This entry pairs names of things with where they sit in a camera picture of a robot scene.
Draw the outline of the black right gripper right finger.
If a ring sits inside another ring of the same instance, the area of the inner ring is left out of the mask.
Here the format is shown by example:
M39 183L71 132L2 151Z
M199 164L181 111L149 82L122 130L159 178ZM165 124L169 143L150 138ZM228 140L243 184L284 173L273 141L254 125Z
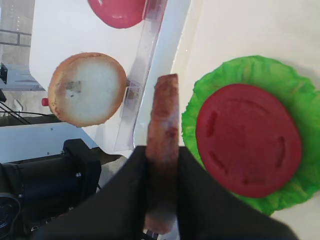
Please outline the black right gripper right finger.
M177 222L182 240L296 240L286 224L219 185L186 147L179 148Z

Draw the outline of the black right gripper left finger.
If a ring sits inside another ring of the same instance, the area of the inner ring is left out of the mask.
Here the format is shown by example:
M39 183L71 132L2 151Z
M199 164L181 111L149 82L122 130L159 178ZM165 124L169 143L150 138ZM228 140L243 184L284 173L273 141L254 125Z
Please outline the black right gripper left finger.
M147 208L145 146L94 196L42 226L33 240L140 240Z

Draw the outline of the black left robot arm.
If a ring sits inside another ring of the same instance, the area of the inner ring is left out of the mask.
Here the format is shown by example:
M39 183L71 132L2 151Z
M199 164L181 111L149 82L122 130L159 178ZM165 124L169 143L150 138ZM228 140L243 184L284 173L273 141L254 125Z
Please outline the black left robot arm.
M0 238L28 235L96 193L99 158L81 139L66 140L58 155L0 166Z

